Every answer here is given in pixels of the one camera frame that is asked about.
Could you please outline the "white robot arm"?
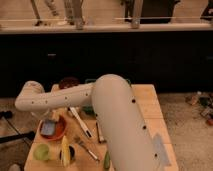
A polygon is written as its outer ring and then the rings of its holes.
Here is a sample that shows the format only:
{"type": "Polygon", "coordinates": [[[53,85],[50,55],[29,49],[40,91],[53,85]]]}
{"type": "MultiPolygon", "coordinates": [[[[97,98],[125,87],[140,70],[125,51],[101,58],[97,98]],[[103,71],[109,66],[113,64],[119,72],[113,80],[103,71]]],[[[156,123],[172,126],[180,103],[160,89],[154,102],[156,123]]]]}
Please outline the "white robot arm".
{"type": "Polygon", "coordinates": [[[106,74],[93,83],[45,92],[36,81],[24,84],[15,106],[21,111],[48,111],[91,106],[115,171],[159,171],[159,155],[129,83],[106,74]]]}

